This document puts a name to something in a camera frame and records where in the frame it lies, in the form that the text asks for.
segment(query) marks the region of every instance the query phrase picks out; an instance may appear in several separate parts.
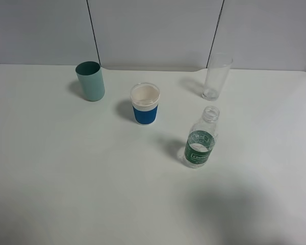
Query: bottle label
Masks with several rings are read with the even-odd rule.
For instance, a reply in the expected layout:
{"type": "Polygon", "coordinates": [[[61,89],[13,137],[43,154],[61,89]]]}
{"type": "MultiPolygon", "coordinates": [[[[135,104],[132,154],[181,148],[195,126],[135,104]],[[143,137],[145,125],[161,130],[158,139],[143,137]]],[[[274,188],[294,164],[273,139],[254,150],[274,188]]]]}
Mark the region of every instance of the bottle label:
{"type": "Polygon", "coordinates": [[[213,136],[206,131],[197,130],[190,133],[185,148],[186,159],[193,164],[205,163],[214,143],[213,136]]]}

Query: teal cup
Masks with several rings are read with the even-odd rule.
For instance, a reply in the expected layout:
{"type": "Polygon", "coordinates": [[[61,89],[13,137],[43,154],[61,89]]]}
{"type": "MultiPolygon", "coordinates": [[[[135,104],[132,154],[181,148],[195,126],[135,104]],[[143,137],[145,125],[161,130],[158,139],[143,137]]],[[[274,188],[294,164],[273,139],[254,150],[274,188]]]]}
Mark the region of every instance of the teal cup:
{"type": "Polygon", "coordinates": [[[78,80],[82,85],[85,98],[99,101],[105,94],[101,66],[94,61],[86,61],[76,67],[78,80]]]}

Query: wall seam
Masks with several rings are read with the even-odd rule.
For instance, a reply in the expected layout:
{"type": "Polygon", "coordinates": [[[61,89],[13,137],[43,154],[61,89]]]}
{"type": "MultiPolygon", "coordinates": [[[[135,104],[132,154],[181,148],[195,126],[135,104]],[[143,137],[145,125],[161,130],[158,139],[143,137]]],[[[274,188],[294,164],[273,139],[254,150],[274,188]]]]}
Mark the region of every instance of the wall seam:
{"type": "Polygon", "coordinates": [[[94,37],[94,42],[95,42],[95,47],[96,47],[96,53],[97,53],[97,57],[98,57],[98,62],[101,65],[101,60],[100,60],[100,55],[98,54],[98,48],[97,48],[97,43],[96,43],[96,37],[95,37],[95,32],[94,32],[94,27],[93,27],[93,21],[92,21],[92,16],[91,16],[91,11],[90,11],[90,6],[88,4],[88,0],[86,0],[86,4],[87,4],[87,9],[88,9],[88,14],[90,16],[90,21],[91,21],[91,26],[92,26],[92,32],[93,32],[93,37],[94,37]]]}
{"type": "Polygon", "coordinates": [[[213,41],[212,41],[212,46],[211,46],[211,49],[210,49],[210,54],[209,54],[208,62],[206,63],[206,68],[208,68],[208,64],[209,64],[209,61],[210,61],[210,57],[211,57],[211,53],[212,53],[212,49],[213,49],[213,45],[214,45],[215,36],[216,36],[217,31],[218,31],[218,27],[219,27],[219,23],[220,23],[220,18],[221,18],[221,14],[222,14],[222,10],[223,10],[223,5],[224,5],[224,0],[222,1],[220,13],[219,13],[219,18],[218,18],[218,22],[216,23],[216,28],[215,28],[215,32],[214,32],[214,36],[213,36],[213,41]]]}

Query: white wall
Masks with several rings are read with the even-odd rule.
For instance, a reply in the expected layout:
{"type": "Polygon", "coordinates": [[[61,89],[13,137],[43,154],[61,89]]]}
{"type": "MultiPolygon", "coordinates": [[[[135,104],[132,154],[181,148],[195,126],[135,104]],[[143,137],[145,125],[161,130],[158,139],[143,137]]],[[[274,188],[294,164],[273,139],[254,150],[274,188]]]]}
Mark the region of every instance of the white wall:
{"type": "Polygon", "coordinates": [[[97,61],[85,0],[0,0],[0,63],[97,61]]]}
{"type": "Polygon", "coordinates": [[[105,67],[205,68],[222,0],[89,0],[105,67]]]}
{"type": "Polygon", "coordinates": [[[234,68],[306,70],[306,0],[225,0],[213,52],[234,68]]]}

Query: plastic bottle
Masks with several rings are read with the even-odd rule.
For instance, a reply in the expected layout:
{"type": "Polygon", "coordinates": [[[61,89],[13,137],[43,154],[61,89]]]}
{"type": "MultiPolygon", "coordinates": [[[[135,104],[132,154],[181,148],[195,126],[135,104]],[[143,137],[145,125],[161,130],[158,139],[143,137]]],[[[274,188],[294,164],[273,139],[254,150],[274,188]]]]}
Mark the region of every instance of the plastic bottle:
{"type": "Polygon", "coordinates": [[[190,129],[184,152],[184,161],[188,166],[198,168],[208,160],[218,136],[219,114],[218,108],[207,106],[202,117],[190,129]]]}

